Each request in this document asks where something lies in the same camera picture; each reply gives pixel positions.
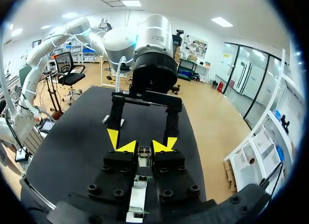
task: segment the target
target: shelf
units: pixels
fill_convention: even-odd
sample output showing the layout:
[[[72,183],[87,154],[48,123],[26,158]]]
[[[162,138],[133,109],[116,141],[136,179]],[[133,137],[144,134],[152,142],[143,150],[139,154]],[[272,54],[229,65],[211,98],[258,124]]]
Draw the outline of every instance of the shelf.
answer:
[[[291,146],[291,142],[290,139],[288,137],[288,135],[286,134],[285,130],[283,129],[281,123],[279,122],[279,120],[275,117],[275,115],[271,112],[268,111],[267,115],[269,116],[269,118],[271,119],[271,121],[275,124],[276,128],[278,129],[278,131],[280,132],[283,141],[288,149],[289,152],[289,156],[291,159],[291,163],[293,163],[293,154],[292,154],[292,146]]]
[[[286,81],[287,87],[292,91],[292,93],[298,98],[298,100],[305,104],[305,95],[304,92],[296,85],[292,79],[290,79],[285,74],[282,75],[282,78]]]
[[[178,67],[178,70],[181,70],[181,71],[186,71],[186,72],[190,72],[190,73],[194,73],[194,71],[193,71],[193,70],[188,69],[188,68],[185,68],[185,67],[182,67],[182,66],[179,66],[179,67]]]
[[[259,150],[257,149],[257,146],[255,145],[254,141],[253,141],[253,138],[250,138],[249,139],[249,143],[253,149],[253,152],[255,154],[255,158],[256,158],[256,161],[260,167],[260,170],[261,170],[261,174],[262,174],[262,177],[263,178],[267,178],[267,173],[266,173],[266,170],[265,170],[265,166],[264,166],[264,162],[263,162],[263,159],[259,153]]]
[[[184,80],[187,80],[187,81],[191,81],[191,78],[187,77],[187,76],[182,76],[182,75],[177,75],[178,78],[180,79],[184,79]]]

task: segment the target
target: storage rack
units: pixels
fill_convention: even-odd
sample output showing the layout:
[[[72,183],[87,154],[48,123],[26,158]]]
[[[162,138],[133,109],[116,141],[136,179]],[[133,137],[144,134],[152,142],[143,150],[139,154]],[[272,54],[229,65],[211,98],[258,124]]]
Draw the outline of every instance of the storage rack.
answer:
[[[231,166],[234,172],[234,177],[236,181],[237,191],[240,191],[242,188],[244,188],[246,185],[250,183],[259,184],[263,178],[267,178],[270,173],[272,172],[273,168],[277,166],[280,161],[283,161],[283,170],[281,174],[279,175],[279,169],[275,172],[275,174],[270,178],[269,180],[269,186],[266,189],[266,192],[269,194],[272,193],[276,180],[279,176],[279,181],[275,189],[275,193],[278,191],[280,186],[284,183],[284,177],[291,173],[293,161],[294,161],[294,153],[293,148],[291,144],[291,140],[286,133],[285,129],[283,128],[280,118],[276,117],[275,113],[270,110],[277,92],[279,90],[279,86],[281,84],[281,81],[284,80],[287,88],[289,88],[294,96],[298,98],[298,101],[300,101],[301,104],[305,104],[305,97],[303,91],[285,74],[283,74],[284,69],[284,60],[285,60],[285,51],[282,51],[282,61],[281,61],[281,70],[278,76],[277,84],[274,89],[274,93],[272,94],[272,97],[269,101],[268,106],[266,107],[266,110],[264,111],[263,115],[261,116],[260,120],[256,124],[256,126],[252,129],[252,131],[249,133],[249,135],[240,143],[240,145],[233,150],[225,159],[230,160]],[[269,148],[265,151],[260,153],[259,146],[256,143],[256,134],[259,133],[259,130],[261,130],[261,127],[267,124],[275,133],[275,139],[276,143],[281,147],[283,151],[283,156],[279,156],[277,147],[275,144],[270,145]],[[237,162],[239,162],[239,156],[241,153],[244,153],[245,160],[248,156],[254,157],[255,161],[253,164],[247,164],[245,167],[240,167],[237,165]],[[273,163],[277,165],[270,166],[266,161],[269,160],[269,154],[271,155]]]

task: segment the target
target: white robotic arm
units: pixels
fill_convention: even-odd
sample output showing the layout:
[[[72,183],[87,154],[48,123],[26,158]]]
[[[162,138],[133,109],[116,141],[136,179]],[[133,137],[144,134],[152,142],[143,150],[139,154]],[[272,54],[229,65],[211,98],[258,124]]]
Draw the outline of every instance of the white robotic arm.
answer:
[[[41,120],[41,114],[33,106],[33,101],[41,74],[47,65],[47,54],[64,43],[70,36],[78,35],[78,39],[90,43],[92,48],[103,55],[105,53],[103,34],[104,32],[100,30],[91,29],[86,17],[80,17],[68,22],[61,32],[46,38],[40,45],[31,50],[26,63],[32,67],[32,70],[25,78],[22,96],[17,107],[12,103],[7,88],[3,88],[11,113],[11,128],[13,128],[21,143],[24,142],[35,124]],[[13,144],[16,149],[19,149],[21,146],[17,143],[11,128],[5,118],[0,118],[0,139]]]

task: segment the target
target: black table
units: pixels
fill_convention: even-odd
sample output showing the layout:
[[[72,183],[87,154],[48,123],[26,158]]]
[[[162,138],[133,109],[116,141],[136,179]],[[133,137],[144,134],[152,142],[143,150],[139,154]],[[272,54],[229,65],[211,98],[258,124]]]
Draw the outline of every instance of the black table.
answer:
[[[91,87],[76,100],[57,121],[33,157],[27,170],[29,183],[53,204],[66,200],[69,192],[87,194],[103,165],[103,157],[112,149],[105,125],[101,123],[112,106],[113,89]],[[149,146],[151,140],[163,141],[166,108],[125,104],[120,146],[137,140]],[[201,188],[201,200],[206,201],[203,171],[193,130],[183,106],[179,113],[180,135],[174,146],[185,155],[185,166]],[[21,200],[33,206],[25,189]],[[145,210],[152,221],[158,216],[155,184],[147,186]]]

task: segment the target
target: office chair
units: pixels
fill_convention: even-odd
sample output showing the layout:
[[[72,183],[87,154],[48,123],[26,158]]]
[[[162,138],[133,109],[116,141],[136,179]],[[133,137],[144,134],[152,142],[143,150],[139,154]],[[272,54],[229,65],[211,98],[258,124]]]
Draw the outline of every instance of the office chair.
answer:
[[[69,85],[70,91],[68,94],[66,94],[62,101],[64,101],[64,98],[66,96],[70,97],[69,106],[72,104],[72,97],[73,95],[81,95],[83,92],[82,90],[75,90],[73,89],[73,85],[77,82],[79,82],[81,79],[85,77],[83,74],[83,71],[85,70],[84,65],[74,65],[73,64],[73,58],[70,52],[61,53],[58,55],[55,55],[55,61],[57,64],[58,69],[58,83],[62,85]],[[83,67],[81,73],[72,73],[72,70],[77,67]]]

